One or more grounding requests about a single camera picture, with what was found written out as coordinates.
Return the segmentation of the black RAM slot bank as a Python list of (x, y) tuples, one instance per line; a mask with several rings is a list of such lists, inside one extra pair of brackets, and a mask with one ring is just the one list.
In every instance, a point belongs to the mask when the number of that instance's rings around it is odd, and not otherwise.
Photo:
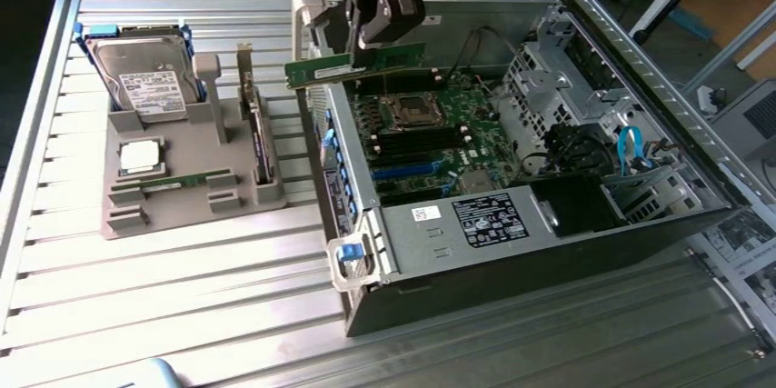
[(462, 133), (450, 126), (376, 133), (368, 139), (368, 150), (380, 156), (426, 153), (462, 146), (464, 146)]

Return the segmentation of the metal disk bay cage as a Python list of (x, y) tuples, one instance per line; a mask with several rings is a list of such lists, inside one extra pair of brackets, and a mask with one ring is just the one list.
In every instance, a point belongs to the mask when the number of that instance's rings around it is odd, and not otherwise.
[(562, 3), (547, 7), (502, 84), (502, 126), (524, 150), (543, 148), (554, 125), (598, 122), (627, 96), (607, 57)]

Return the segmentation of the hard disk in blue caddy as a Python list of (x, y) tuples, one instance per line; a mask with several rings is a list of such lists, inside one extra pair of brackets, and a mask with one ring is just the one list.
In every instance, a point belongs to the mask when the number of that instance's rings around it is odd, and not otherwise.
[(135, 113), (146, 124), (187, 118), (206, 90), (195, 78), (187, 25), (74, 25), (74, 37), (111, 96), (111, 110)]

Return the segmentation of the blue expansion slot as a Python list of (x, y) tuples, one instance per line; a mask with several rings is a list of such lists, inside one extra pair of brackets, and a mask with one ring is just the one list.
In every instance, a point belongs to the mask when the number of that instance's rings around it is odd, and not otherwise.
[(396, 194), (438, 188), (446, 196), (452, 190), (452, 182), (447, 180), (442, 169), (447, 161), (443, 159), (402, 164), (371, 171), (371, 179), (379, 194)]

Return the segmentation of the white power strip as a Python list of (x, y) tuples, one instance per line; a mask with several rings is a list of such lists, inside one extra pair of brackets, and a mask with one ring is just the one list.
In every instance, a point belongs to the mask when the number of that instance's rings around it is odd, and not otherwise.
[(727, 89), (702, 85), (696, 90), (698, 103), (706, 114), (716, 114), (727, 105)]

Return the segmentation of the CPU socket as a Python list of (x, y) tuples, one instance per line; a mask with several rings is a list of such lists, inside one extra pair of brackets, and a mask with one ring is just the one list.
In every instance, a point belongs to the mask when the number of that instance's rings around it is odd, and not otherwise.
[(446, 122), (436, 95), (431, 92), (392, 94), (382, 98), (388, 128), (395, 131), (442, 126)]

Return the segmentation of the green RAM stick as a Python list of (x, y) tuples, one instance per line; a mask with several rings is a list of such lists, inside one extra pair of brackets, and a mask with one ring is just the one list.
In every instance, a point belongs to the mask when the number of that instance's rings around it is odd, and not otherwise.
[(374, 75), (386, 75), (423, 63), (426, 43), (379, 48), (371, 66), (354, 67), (348, 54), (300, 60), (284, 65), (288, 89), (332, 84)]
[(195, 187), (204, 184), (211, 176), (228, 175), (232, 171), (228, 169), (210, 171), (198, 174), (187, 174), (182, 176), (170, 176), (154, 180), (142, 181), (139, 187), (142, 190), (166, 190)]

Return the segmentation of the graphics card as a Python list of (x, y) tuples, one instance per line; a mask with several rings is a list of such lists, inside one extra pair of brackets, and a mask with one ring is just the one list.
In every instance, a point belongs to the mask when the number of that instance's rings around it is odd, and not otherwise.
[(248, 121), (252, 134), (254, 153), (256, 159), (256, 185), (270, 184), (274, 177), (274, 167), (270, 157), (266, 132), (263, 129), (263, 106), (260, 93), (255, 84), (254, 65), (251, 61), (252, 44), (239, 43), (236, 47), (236, 63), (240, 82), (240, 101), (243, 119)]

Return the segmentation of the grey parts rack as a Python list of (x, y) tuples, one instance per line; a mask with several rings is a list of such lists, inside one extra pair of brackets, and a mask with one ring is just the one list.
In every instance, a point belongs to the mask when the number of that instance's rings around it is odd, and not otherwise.
[[(196, 55), (194, 70), (206, 83), (208, 97), (187, 106), (186, 119), (146, 124), (130, 111), (108, 113), (100, 222), (108, 239), (272, 211), (288, 204), (264, 98), (260, 95), (275, 179), (256, 185), (254, 142), (242, 114), (240, 87), (235, 99), (220, 99), (215, 80), (222, 70), (215, 55)], [(120, 176), (120, 147), (142, 140), (160, 143), (162, 166), (148, 173)], [(142, 181), (224, 169), (232, 172), (211, 176), (195, 187), (152, 191), (139, 187)]]

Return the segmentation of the silver CPU chip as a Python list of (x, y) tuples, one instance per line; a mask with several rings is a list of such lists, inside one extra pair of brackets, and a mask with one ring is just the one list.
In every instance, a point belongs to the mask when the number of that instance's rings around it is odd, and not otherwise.
[(156, 140), (142, 140), (122, 145), (119, 151), (119, 175), (148, 173), (160, 168), (162, 145)]

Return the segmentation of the grey computer tower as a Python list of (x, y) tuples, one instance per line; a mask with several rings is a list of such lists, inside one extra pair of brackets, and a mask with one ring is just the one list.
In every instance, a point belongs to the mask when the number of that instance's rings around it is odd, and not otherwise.
[(776, 185), (776, 79), (758, 82), (712, 119), (711, 126), (763, 183)]

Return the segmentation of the grey power supply unit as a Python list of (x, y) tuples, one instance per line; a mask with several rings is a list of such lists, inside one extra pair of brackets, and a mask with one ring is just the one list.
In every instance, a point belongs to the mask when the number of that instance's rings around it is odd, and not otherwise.
[(556, 242), (528, 187), (382, 210), (399, 274), (420, 277), (543, 249)]

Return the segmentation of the light blue rounded object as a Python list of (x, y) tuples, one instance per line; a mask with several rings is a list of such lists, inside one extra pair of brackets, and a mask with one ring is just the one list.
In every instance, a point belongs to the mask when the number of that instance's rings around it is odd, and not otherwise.
[(90, 376), (78, 388), (183, 388), (179, 376), (162, 358), (150, 358), (103, 376)]

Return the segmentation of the green motherboard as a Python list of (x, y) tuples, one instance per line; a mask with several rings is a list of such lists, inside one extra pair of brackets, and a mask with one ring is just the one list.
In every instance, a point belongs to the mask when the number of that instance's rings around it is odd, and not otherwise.
[(398, 206), (507, 186), (515, 148), (480, 78), (374, 76), (348, 97), (380, 202)]

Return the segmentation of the black open PC case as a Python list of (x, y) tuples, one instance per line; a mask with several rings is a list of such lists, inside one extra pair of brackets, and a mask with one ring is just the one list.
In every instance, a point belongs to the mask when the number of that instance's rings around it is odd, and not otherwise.
[[(578, 16), (627, 90), (598, 122), (556, 124), (542, 149), (512, 139), (516, 174), (487, 193), (530, 188), (556, 242), (478, 265), (403, 277), (348, 97), (355, 81), (296, 89), (328, 241), (367, 233), (380, 282), (340, 293), (350, 336), (624, 268), (748, 205), (752, 175), (596, 0), (424, 0), (423, 23), (392, 45), (426, 43), (423, 63), (390, 74), (480, 78), (498, 109), (503, 77), (547, 7)], [(344, 0), (304, 29), (302, 60), (348, 54)]]

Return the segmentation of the printed paper sheets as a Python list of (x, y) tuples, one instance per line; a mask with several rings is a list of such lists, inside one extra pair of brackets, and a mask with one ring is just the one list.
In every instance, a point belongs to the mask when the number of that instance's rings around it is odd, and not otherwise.
[(699, 247), (776, 340), (776, 221), (744, 210), (707, 228)]

